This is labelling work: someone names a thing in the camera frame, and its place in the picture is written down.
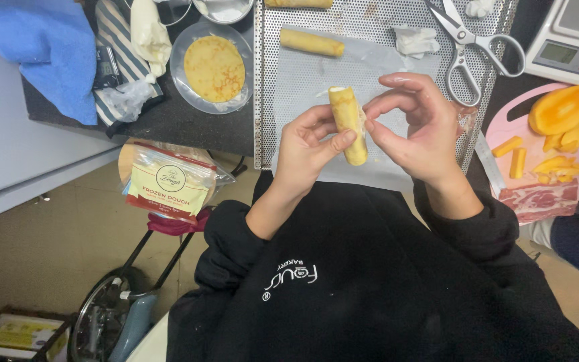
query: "raw pork belly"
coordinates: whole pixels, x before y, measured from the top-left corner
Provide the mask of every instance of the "raw pork belly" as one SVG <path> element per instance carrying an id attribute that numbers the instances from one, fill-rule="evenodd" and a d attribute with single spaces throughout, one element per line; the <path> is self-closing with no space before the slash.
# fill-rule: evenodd
<path id="1" fill-rule="evenodd" d="M 499 200 L 510 207 L 520 224 L 550 217 L 567 217 L 578 205 L 578 179 L 568 184 L 535 184 L 504 189 Z"/>

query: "scissors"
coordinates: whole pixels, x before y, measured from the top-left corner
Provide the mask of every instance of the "scissors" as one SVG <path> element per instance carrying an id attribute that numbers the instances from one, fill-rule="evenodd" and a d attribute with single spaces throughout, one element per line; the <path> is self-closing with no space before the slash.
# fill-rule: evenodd
<path id="1" fill-rule="evenodd" d="M 455 5 L 453 5 L 452 0 L 441 0 L 441 2 L 444 4 L 445 11 L 442 11 L 434 4 L 430 3 L 430 0 L 423 1 L 428 6 L 428 9 L 432 15 L 437 18 L 439 24 L 441 24 L 441 26 L 446 29 L 448 35 L 453 38 L 453 40 L 455 40 L 455 60 L 450 65 L 448 74 L 446 74 L 446 87 L 448 88 L 448 92 L 455 101 L 462 104 L 463 106 L 473 107 L 476 106 L 482 99 L 482 91 L 479 88 L 477 81 L 475 81 L 475 78 L 473 78 L 473 75 L 468 68 L 468 64 L 466 63 L 466 52 L 464 51 L 466 45 L 477 45 L 488 56 L 499 73 L 505 75 L 506 77 L 517 77 L 524 73 L 524 69 L 526 68 L 526 57 L 524 56 L 524 50 L 522 49 L 520 43 L 518 43 L 513 37 L 505 36 L 504 34 L 495 34 L 488 37 L 476 36 L 464 27 L 464 23 L 457 13 L 457 9 L 455 8 Z M 490 45 L 494 40 L 506 41 L 515 48 L 520 60 L 517 73 L 511 74 L 504 67 L 502 62 L 497 59 L 497 56 L 490 50 Z M 460 69 L 460 71 L 463 71 L 466 76 L 468 86 L 472 89 L 474 95 L 474 100 L 471 103 L 465 103 L 459 99 L 457 94 L 455 94 L 455 91 L 450 82 L 450 74 L 455 69 Z"/>

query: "stainless steel bowl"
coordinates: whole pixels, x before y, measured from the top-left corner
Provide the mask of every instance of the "stainless steel bowl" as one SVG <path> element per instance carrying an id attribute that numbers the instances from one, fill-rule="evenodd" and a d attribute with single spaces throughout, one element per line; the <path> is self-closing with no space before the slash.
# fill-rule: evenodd
<path id="1" fill-rule="evenodd" d="M 252 9 L 253 0 L 193 0 L 198 11 L 216 24 L 233 24 Z"/>

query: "perforated baking tray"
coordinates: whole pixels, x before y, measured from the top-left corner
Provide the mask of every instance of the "perforated baking tray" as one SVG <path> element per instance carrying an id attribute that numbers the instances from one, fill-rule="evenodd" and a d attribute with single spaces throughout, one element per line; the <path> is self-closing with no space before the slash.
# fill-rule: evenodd
<path id="1" fill-rule="evenodd" d="M 433 3 L 443 8 L 440 0 Z M 495 10 L 484 19 L 466 16 L 464 8 L 469 0 L 456 0 L 455 7 L 464 20 L 464 25 L 479 36 L 495 33 L 509 34 L 518 0 L 497 0 Z M 394 32 L 391 26 L 407 24 L 437 30 L 437 40 L 441 46 L 437 55 L 441 56 L 439 73 L 435 82 L 446 98 L 445 77 L 454 57 L 454 44 L 445 31 L 432 17 L 422 0 L 334 0 L 327 10 L 313 8 L 266 8 L 263 0 L 254 5 L 254 159 L 256 169 L 269 169 L 271 158 L 276 151 L 275 120 L 273 98 L 275 94 L 278 37 L 283 24 L 293 24 L 334 34 L 365 39 L 375 43 L 394 46 Z M 504 46 L 493 45 L 493 51 L 502 57 Z M 466 59 L 473 76 L 482 85 L 482 101 L 479 106 L 475 129 L 480 129 L 486 113 L 497 76 L 492 64 L 478 49 L 469 46 Z M 453 81 L 460 89 L 462 99 L 470 99 L 470 90 L 462 76 L 454 73 Z M 478 132 L 466 134 L 457 141 L 457 162 L 467 172 L 470 158 L 475 148 Z"/>

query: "crepe roll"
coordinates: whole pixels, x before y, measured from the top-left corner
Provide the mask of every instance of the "crepe roll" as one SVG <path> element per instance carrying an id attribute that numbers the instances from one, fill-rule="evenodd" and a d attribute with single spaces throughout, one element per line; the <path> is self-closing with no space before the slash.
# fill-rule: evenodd
<path id="1" fill-rule="evenodd" d="M 341 56 L 345 48 L 340 41 L 290 29 L 280 29 L 280 45 L 333 57 Z"/>
<path id="2" fill-rule="evenodd" d="M 270 8 L 309 8 L 327 9 L 332 6 L 333 0 L 265 0 L 265 5 Z"/>
<path id="3" fill-rule="evenodd" d="M 327 90 L 334 121 L 339 132 L 352 129 L 357 139 L 343 151 L 346 161 L 352 166 L 362 165 L 368 159 L 366 146 L 366 114 L 357 102 L 352 87 L 330 87 Z"/>

